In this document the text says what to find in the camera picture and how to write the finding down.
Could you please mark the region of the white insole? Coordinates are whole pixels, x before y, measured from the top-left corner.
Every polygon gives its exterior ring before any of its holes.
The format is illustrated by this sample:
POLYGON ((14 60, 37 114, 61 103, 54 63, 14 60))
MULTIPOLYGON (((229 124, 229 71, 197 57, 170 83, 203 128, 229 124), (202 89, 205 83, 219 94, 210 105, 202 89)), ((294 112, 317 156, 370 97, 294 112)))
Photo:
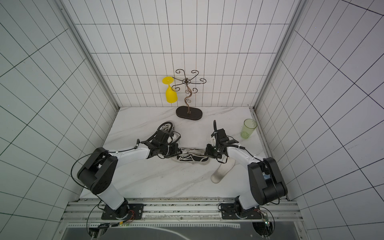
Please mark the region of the white insole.
POLYGON ((218 184, 235 166, 236 161, 232 158, 227 158, 227 162, 224 164, 220 164, 218 169, 212 174, 211 181, 214 184, 218 184))

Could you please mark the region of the black white sneaker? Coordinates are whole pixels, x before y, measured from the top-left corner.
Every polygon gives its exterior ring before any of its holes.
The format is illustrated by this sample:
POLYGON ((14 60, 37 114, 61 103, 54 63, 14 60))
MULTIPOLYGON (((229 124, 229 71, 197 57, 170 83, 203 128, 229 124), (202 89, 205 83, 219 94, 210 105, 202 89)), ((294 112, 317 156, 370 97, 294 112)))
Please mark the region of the black white sneaker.
POLYGON ((172 132, 175 130, 175 126, 172 122, 168 121, 168 122, 164 122, 162 123, 159 127, 158 127, 158 130, 163 130, 163 131, 167 131, 167 132, 172 132))
POLYGON ((210 158, 205 155, 205 149, 180 148, 181 153, 171 159, 179 163, 207 165, 210 158))

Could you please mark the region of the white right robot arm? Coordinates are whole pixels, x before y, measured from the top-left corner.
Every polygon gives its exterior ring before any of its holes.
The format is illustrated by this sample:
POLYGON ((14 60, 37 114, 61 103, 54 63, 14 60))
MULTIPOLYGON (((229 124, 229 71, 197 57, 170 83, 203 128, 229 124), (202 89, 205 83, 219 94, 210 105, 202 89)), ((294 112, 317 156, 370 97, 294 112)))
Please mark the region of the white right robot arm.
POLYGON ((247 191, 236 197, 238 212, 271 203, 288 194, 288 188, 274 158, 261 158, 253 155, 235 139, 230 139, 224 129, 214 129, 211 144, 205 155, 217 160, 221 165, 214 172, 211 181, 219 183, 235 163, 241 164, 248 173, 247 191))

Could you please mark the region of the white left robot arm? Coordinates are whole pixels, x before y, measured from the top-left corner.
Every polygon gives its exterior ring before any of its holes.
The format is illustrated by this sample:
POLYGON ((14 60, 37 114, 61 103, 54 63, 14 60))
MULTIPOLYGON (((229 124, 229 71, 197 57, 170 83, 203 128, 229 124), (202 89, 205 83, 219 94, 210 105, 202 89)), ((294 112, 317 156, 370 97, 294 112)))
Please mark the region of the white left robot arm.
POLYGON ((127 212, 128 201, 112 183, 116 169, 138 160, 180 155, 180 138, 181 134, 176 131, 158 129, 147 140, 137 140, 135 146, 126 150, 113 152, 97 148, 87 155, 88 159, 79 169, 77 179, 114 212, 127 212))

